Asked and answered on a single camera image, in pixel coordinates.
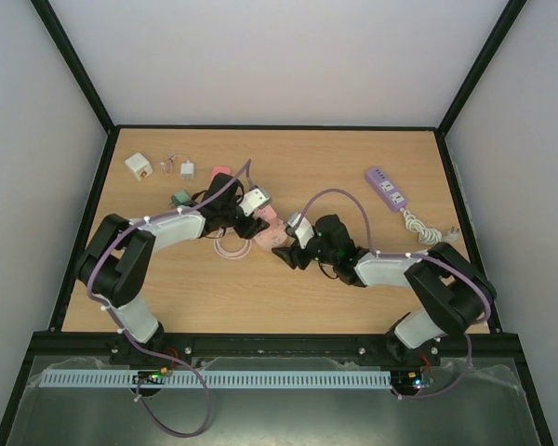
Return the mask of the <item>purple power strip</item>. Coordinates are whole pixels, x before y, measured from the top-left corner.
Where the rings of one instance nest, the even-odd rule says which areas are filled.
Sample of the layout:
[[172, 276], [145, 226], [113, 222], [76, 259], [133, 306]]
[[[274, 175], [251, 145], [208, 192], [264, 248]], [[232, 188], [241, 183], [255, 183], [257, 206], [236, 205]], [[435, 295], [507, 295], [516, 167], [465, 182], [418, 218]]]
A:
[[370, 167], [364, 173], [366, 183], [393, 212], [401, 212], [407, 206], [407, 199], [392, 180], [379, 168]]

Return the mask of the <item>white charger plug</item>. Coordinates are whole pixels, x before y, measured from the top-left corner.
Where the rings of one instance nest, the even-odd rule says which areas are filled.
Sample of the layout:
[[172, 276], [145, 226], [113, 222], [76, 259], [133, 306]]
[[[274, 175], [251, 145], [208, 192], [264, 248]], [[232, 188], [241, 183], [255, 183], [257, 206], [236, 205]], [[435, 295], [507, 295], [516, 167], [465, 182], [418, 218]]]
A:
[[179, 175], [182, 179], [185, 179], [185, 180], [193, 179], [194, 178], [194, 172], [195, 172], [195, 164], [194, 163], [192, 163], [190, 161], [186, 161], [186, 162], [184, 162], [180, 165]]

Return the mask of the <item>red pink plug adapter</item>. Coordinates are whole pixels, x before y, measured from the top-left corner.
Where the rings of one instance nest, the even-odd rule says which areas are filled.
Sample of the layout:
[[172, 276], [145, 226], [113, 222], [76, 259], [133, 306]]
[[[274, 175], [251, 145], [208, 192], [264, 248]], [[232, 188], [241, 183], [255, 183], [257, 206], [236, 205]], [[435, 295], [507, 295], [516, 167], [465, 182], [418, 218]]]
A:
[[223, 174], [223, 175], [232, 175], [232, 169], [228, 166], [224, 165], [216, 165], [213, 167], [210, 175], [210, 179], [213, 179], [216, 175]]

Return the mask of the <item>green plug adapter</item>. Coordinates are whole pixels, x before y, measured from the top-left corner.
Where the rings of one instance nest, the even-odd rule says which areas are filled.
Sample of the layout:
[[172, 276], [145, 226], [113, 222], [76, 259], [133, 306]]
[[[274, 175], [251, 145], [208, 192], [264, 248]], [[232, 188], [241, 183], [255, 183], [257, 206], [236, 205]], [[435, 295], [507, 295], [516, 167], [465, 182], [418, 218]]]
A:
[[170, 195], [169, 205], [172, 208], [177, 208], [180, 206], [192, 206], [193, 200], [192, 196], [186, 190], [179, 190]]

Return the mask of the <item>white tiger cube plug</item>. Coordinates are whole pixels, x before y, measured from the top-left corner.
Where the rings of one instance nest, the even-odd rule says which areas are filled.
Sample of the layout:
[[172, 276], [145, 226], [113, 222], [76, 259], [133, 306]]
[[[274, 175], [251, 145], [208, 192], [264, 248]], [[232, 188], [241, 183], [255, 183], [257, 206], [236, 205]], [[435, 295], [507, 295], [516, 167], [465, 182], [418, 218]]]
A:
[[153, 173], [153, 167], [148, 159], [137, 152], [125, 159], [126, 168], [133, 174], [136, 180], [142, 181]]

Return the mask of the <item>pale pink socket cube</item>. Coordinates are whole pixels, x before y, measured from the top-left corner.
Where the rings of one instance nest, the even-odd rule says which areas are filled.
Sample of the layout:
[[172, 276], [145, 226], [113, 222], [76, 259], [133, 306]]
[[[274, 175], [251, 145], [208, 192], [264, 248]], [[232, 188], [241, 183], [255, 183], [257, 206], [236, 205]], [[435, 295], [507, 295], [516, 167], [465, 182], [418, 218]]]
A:
[[272, 224], [277, 219], [277, 214], [270, 204], [255, 211], [254, 216]]

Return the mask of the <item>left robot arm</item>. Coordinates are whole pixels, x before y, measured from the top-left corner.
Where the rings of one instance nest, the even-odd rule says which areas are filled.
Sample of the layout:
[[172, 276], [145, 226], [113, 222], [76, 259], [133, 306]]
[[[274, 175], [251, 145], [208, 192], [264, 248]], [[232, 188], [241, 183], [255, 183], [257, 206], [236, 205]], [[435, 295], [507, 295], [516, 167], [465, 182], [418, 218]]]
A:
[[109, 214], [80, 256], [76, 279], [119, 328], [145, 345], [163, 332], [141, 295], [152, 255], [218, 230], [233, 230], [241, 239], [250, 240], [270, 227], [255, 215], [270, 202], [266, 190], [253, 184], [246, 190], [237, 177], [219, 173], [207, 190], [172, 211], [134, 219]]

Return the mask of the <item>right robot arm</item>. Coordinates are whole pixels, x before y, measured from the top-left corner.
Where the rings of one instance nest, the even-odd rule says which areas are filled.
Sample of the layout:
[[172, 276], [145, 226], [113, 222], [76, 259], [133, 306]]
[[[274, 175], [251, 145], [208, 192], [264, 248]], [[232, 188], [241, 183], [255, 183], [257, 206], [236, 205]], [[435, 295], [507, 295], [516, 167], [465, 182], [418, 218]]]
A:
[[400, 364], [444, 336], [459, 337], [491, 316], [496, 290], [451, 244], [439, 242], [427, 251], [379, 253], [357, 245], [336, 215], [311, 224], [300, 213], [287, 222], [289, 246], [272, 252], [290, 268], [305, 270], [312, 262], [328, 265], [341, 282], [355, 287], [389, 285], [411, 288], [421, 309], [410, 312], [387, 332], [385, 349]]

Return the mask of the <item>round pink socket base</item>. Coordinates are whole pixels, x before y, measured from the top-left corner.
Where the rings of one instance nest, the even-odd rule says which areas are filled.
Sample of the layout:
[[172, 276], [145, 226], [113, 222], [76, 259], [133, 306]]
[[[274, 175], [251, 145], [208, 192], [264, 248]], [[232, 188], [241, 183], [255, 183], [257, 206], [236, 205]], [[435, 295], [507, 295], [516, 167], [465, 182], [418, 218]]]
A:
[[254, 237], [255, 243], [263, 250], [270, 252], [273, 248], [282, 247], [287, 240], [286, 224], [276, 218], [270, 222], [270, 226]]

